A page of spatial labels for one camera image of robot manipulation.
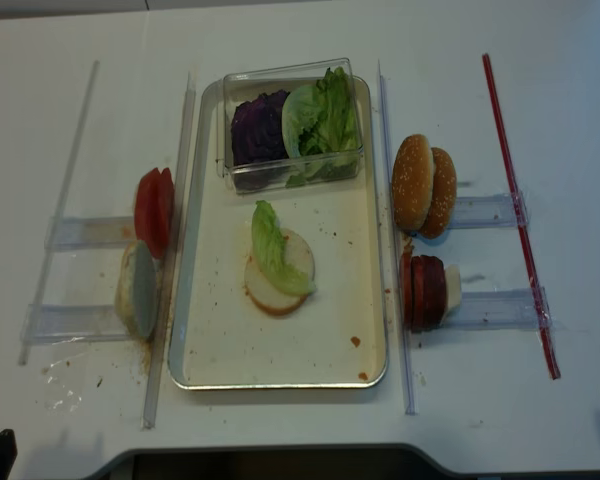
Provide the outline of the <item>red tomato slices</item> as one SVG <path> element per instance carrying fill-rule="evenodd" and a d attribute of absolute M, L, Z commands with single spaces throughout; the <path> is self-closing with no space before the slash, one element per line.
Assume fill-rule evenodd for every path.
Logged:
<path fill-rule="evenodd" d="M 134 205 L 136 238 L 142 240 L 155 259 L 162 259 L 170 240 L 174 183 L 169 168 L 154 168 L 139 184 Z"/>

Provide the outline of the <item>brown meat patties stack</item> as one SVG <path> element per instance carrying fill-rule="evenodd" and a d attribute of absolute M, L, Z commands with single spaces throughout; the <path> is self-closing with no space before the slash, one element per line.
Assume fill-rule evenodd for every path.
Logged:
<path fill-rule="evenodd" d="M 404 251 L 400 260 L 404 324 L 412 333 L 436 329 L 447 306 L 443 262 L 435 256 L 412 256 Z"/>

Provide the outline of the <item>clear tomato channel holder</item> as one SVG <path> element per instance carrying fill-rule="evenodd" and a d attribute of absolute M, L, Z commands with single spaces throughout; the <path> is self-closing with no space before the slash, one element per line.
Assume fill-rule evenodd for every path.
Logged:
<path fill-rule="evenodd" d="M 125 248 L 135 239 L 132 217 L 52 218 L 45 248 L 51 251 Z"/>

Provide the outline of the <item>clear bread channel holder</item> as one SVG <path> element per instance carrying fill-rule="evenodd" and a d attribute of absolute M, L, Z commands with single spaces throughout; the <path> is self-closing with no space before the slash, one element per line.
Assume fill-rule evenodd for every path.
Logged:
<path fill-rule="evenodd" d="M 21 332 L 21 340 L 30 345 L 129 339 L 112 305 L 31 304 Z"/>

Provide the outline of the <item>cream metal tray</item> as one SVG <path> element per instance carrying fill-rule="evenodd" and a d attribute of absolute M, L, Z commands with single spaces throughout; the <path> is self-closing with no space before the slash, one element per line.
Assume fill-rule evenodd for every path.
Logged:
<path fill-rule="evenodd" d="M 168 367 L 187 390 L 367 388 L 387 363 L 373 141 L 351 180 L 239 195 L 218 174 L 219 83 L 203 93 L 181 235 Z M 317 290 L 275 317 L 243 272 L 258 198 L 309 244 Z"/>

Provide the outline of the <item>purple cabbage leaves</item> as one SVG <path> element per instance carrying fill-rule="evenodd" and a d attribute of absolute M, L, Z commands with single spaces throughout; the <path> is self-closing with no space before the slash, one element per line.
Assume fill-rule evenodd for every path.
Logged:
<path fill-rule="evenodd" d="M 282 109 L 286 90 L 262 93 L 240 104 L 231 121 L 231 147 L 236 166 L 288 157 L 282 135 Z"/>

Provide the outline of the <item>clear plastic vegetable box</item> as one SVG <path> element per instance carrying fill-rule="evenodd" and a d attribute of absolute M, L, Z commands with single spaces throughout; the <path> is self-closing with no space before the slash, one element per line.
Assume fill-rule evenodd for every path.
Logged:
<path fill-rule="evenodd" d="M 255 193 L 257 191 L 288 188 L 287 179 L 292 173 L 292 168 L 303 162 L 335 159 L 335 154 L 314 155 L 309 157 L 290 158 L 236 166 L 231 147 L 231 121 L 236 108 L 246 101 L 255 100 L 260 94 L 272 94 L 278 90 L 286 90 L 289 94 L 302 85 L 312 85 L 322 78 L 327 69 L 343 67 L 350 78 L 352 104 L 356 113 L 358 135 L 361 146 L 357 151 L 358 163 L 356 174 L 352 177 L 341 179 L 348 180 L 358 175 L 363 154 L 363 134 L 361 119 L 357 107 L 357 95 L 354 88 L 354 76 L 351 63 L 347 58 L 323 60 L 300 65 L 277 67 L 231 73 L 221 81 L 222 98 L 221 111 L 218 122 L 223 128 L 221 142 L 224 146 L 222 159 L 224 162 L 223 173 L 231 179 L 234 190 L 239 194 Z"/>

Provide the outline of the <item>front sesame bun top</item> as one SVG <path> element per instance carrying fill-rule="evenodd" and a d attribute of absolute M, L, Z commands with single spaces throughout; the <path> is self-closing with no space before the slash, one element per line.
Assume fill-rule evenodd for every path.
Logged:
<path fill-rule="evenodd" d="M 404 231 L 424 224 L 432 202 L 435 166 L 425 135 L 406 137 L 397 152 L 391 177 L 393 216 Z"/>

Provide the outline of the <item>sesame bun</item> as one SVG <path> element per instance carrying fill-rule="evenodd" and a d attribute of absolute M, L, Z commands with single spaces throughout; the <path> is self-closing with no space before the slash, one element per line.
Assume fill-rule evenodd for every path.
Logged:
<path fill-rule="evenodd" d="M 393 216 L 404 231 L 424 224 L 432 202 L 435 166 L 425 135 L 406 137 L 397 152 L 391 177 Z"/>
<path fill-rule="evenodd" d="M 435 173 L 431 205 L 421 236 L 435 239 L 441 236 L 451 222 L 457 197 L 457 176 L 451 156 L 442 148 L 433 147 Z"/>

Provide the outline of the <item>rear sesame bun top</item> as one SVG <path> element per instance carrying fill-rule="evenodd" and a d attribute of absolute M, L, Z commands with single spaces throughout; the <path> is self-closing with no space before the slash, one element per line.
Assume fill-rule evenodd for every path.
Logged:
<path fill-rule="evenodd" d="M 442 148 L 433 147 L 435 173 L 431 205 L 421 236 L 435 239 L 441 236 L 451 222 L 457 197 L 457 176 L 451 156 Z"/>

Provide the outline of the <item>white patty pusher block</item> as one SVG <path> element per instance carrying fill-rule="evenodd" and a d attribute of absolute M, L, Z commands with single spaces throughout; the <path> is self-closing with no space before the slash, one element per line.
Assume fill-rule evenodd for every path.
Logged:
<path fill-rule="evenodd" d="M 446 303 L 442 322 L 454 312 L 462 302 L 461 276 L 457 265 L 445 268 Z"/>

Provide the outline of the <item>clear rail left of tray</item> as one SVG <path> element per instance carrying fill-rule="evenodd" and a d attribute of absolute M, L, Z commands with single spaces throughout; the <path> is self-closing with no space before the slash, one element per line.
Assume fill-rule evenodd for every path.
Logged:
<path fill-rule="evenodd" d="M 151 361 L 142 413 L 143 430 L 151 430 L 156 425 L 162 365 L 164 360 L 165 343 L 167 339 L 167 330 L 171 311 L 171 299 L 176 270 L 177 246 L 179 242 L 178 238 L 180 233 L 183 196 L 188 170 L 188 158 L 192 133 L 192 123 L 194 117 L 195 98 L 196 90 L 194 77 L 191 72 L 188 72 L 183 101 L 181 131 L 179 136 L 178 156 L 174 180 L 175 193 L 170 230 L 170 242 L 166 250 L 161 270 L 162 277 L 160 285 L 160 296 L 158 302 L 159 309 L 157 313 L 157 323 L 154 329 L 154 337 L 151 350 Z"/>

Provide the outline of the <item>clear rail of tray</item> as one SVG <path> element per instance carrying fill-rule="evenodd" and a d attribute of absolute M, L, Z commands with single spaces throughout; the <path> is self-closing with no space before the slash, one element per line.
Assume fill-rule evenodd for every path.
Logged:
<path fill-rule="evenodd" d="M 390 126 L 388 116 L 388 102 L 386 92 L 386 80 L 382 74 L 381 63 L 377 62 L 377 85 L 378 85 L 378 103 L 379 103 L 379 114 L 380 114 L 380 132 L 382 140 L 382 157 L 384 161 L 386 180 L 389 183 L 387 187 L 387 201 L 388 201 L 388 230 L 390 248 L 392 251 L 392 267 L 394 270 L 394 280 L 396 288 L 395 293 L 395 305 L 397 309 L 397 319 L 395 320 L 396 329 L 399 339 L 399 358 L 401 365 L 401 385 L 404 397 L 404 410 L 408 416 L 416 416 L 417 403 L 415 397 L 414 383 L 413 383 L 413 371 L 411 365 L 410 345 L 409 345 L 409 333 L 404 327 L 404 305 L 402 299 L 402 281 L 400 274 L 400 259 L 401 253 L 398 251 L 401 245 L 401 235 L 395 230 L 393 220 L 393 200 L 391 196 L 391 175 L 390 169 L 392 167 L 392 160 L 390 159 L 391 154 L 391 139 L 390 139 Z"/>
<path fill-rule="evenodd" d="M 170 242 L 166 250 L 161 270 L 162 277 L 160 285 L 160 296 L 158 302 L 159 309 L 157 313 L 157 323 L 154 329 L 154 337 L 151 350 L 151 361 L 142 413 L 143 430 L 151 430 L 156 425 L 162 365 L 164 360 L 165 343 L 167 339 L 167 330 L 171 311 L 171 299 L 176 270 L 177 246 L 179 242 L 178 238 L 180 233 L 183 196 L 188 170 L 188 158 L 192 133 L 192 123 L 194 117 L 195 98 L 196 90 L 194 77 L 191 72 L 188 72 L 183 101 L 181 131 L 179 136 L 178 156 L 174 180 L 175 193 L 170 230 Z"/>

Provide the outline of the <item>clear rail right of tray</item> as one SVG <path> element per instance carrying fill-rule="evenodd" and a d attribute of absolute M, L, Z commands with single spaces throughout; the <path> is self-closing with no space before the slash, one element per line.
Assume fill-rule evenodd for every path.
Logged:
<path fill-rule="evenodd" d="M 378 103 L 379 103 L 379 114 L 380 114 L 380 132 L 382 140 L 382 157 L 384 161 L 386 180 L 389 183 L 387 187 L 387 201 L 388 201 L 388 230 L 390 248 L 392 251 L 392 267 L 394 270 L 394 280 L 396 288 L 395 293 L 395 305 L 397 309 L 397 319 L 395 320 L 396 329 L 399 339 L 399 358 L 401 365 L 401 385 L 404 397 L 404 410 L 408 416 L 416 416 L 417 403 L 415 397 L 414 383 L 413 383 L 413 371 L 411 365 L 410 345 L 409 345 L 409 333 L 404 327 L 404 305 L 402 299 L 402 281 L 400 274 L 400 259 L 401 253 L 398 251 L 401 245 L 401 235 L 395 230 L 393 220 L 393 200 L 391 196 L 391 175 L 390 169 L 392 167 L 392 160 L 390 159 L 391 154 L 391 139 L 390 139 L 390 126 L 388 116 L 388 102 L 386 92 L 386 80 L 382 74 L 381 63 L 377 62 L 377 85 L 378 85 Z"/>

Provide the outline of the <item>clear rail far left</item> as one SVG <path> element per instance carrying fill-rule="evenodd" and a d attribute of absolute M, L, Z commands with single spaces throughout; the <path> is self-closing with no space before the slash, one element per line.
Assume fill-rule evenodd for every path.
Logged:
<path fill-rule="evenodd" d="M 41 265 L 41 270 L 38 277 L 38 282 L 36 285 L 35 294 L 32 301 L 32 307 L 30 309 L 29 314 L 27 315 L 24 322 L 24 334 L 21 339 L 21 349 L 18 356 L 17 364 L 19 366 L 26 366 L 29 360 L 30 355 L 30 346 L 31 343 L 28 340 L 28 337 L 33 332 L 34 323 L 38 320 L 40 316 L 40 310 L 42 305 L 42 300 L 44 298 L 45 289 L 47 286 L 47 282 L 49 279 L 51 264 L 54 255 L 54 242 L 55 237 L 57 235 L 58 227 L 62 222 L 62 218 L 65 212 L 65 207 L 68 199 L 69 188 L 71 185 L 71 180 L 74 174 L 75 166 L 78 159 L 79 149 L 81 146 L 83 133 L 86 125 L 86 121 L 89 114 L 90 102 L 93 95 L 93 91 L 95 88 L 95 83 L 97 81 L 98 73 L 100 69 L 100 61 L 95 60 L 92 64 L 86 91 L 82 100 L 81 109 L 78 117 L 78 123 L 76 126 L 76 130 L 73 136 L 73 140 L 71 143 L 71 149 L 67 161 L 67 165 L 63 175 L 63 181 L 60 189 L 60 193 L 58 196 L 58 200 L 56 202 L 55 211 L 51 217 L 51 223 L 48 228 L 46 243 L 45 243 L 45 253 Z"/>

